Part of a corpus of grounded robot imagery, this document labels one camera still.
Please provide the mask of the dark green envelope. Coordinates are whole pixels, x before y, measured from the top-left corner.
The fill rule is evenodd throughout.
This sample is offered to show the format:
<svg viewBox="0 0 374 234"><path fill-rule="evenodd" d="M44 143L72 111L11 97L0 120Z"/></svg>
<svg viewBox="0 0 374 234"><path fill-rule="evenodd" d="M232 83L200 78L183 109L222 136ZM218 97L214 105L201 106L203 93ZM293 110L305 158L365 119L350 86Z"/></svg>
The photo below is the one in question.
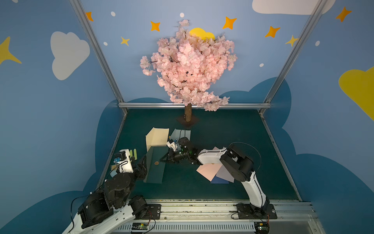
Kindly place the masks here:
<svg viewBox="0 0 374 234"><path fill-rule="evenodd" d="M168 153L167 146L152 146L146 154L147 175L145 183L161 184L164 175L165 163L161 158Z"/></svg>

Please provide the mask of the light teal envelope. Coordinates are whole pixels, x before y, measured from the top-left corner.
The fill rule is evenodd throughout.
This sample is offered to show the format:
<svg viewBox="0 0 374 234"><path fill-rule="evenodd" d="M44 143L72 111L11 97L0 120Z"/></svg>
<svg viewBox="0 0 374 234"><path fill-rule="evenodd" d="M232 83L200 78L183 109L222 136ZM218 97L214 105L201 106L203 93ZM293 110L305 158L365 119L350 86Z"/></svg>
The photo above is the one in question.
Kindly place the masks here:
<svg viewBox="0 0 374 234"><path fill-rule="evenodd" d="M180 139L186 137L188 140L191 139L191 130L174 129L169 139L177 143Z"/></svg>

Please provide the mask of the cream yellow envelope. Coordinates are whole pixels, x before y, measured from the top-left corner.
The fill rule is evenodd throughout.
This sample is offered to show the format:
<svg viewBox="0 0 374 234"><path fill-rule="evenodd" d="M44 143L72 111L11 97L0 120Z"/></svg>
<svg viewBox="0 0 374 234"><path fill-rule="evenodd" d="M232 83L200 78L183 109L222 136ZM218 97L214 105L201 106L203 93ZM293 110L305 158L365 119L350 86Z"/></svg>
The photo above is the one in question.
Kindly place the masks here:
<svg viewBox="0 0 374 234"><path fill-rule="evenodd" d="M152 128L145 136L147 152L152 146L166 146L168 142L168 134L168 128Z"/></svg>

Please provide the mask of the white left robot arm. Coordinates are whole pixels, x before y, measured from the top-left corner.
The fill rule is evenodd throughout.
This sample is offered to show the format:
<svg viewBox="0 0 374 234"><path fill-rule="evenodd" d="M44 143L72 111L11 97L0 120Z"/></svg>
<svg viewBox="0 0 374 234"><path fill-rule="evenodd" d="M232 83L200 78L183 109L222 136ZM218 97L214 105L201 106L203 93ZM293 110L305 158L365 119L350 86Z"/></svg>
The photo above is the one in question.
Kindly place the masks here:
<svg viewBox="0 0 374 234"><path fill-rule="evenodd" d="M104 182L100 189L87 195L63 233L110 234L125 223L144 218L149 213L144 197L129 197L136 181L147 175L146 161L146 156L142 157L132 173L118 173Z"/></svg>

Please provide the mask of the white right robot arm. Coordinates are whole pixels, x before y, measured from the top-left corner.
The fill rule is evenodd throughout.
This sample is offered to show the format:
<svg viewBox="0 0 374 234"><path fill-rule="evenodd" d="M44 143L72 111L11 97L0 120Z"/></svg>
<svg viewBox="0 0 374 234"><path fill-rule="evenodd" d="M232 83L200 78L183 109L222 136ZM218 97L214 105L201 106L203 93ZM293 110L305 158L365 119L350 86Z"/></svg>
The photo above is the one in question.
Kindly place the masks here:
<svg viewBox="0 0 374 234"><path fill-rule="evenodd" d="M241 182L250 201L250 212L265 214L270 202L263 192L254 170L254 162L239 149L230 144L229 147L213 150L198 150L187 137L178 140L180 150L176 148L175 142L169 140L169 147L160 161L163 163L177 164L187 160L191 164L205 166L218 164L224 166L228 173L237 181Z"/></svg>

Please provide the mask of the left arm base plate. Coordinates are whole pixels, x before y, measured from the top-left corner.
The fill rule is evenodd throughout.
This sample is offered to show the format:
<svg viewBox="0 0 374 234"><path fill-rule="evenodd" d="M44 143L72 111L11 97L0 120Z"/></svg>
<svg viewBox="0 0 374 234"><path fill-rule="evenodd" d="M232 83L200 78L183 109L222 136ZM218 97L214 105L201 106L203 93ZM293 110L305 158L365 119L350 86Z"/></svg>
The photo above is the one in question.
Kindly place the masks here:
<svg viewBox="0 0 374 234"><path fill-rule="evenodd" d="M136 219L148 220L155 219L159 220L161 215L161 204L149 204L148 207L140 211L140 214L137 215Z"/></svg>

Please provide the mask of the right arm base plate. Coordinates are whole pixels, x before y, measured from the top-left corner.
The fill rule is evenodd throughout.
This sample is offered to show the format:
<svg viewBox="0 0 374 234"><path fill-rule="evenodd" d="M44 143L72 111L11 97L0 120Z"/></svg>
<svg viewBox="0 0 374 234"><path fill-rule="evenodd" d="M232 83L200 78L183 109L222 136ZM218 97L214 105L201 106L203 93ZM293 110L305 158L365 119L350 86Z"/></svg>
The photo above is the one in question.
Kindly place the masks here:
<svg viewBox="0 0 374 234"><path fill-rule="evenodd" d="M265 205L263 208L252 204L238 203L236 205L239 219L277 219L273 204Z"/></svg>

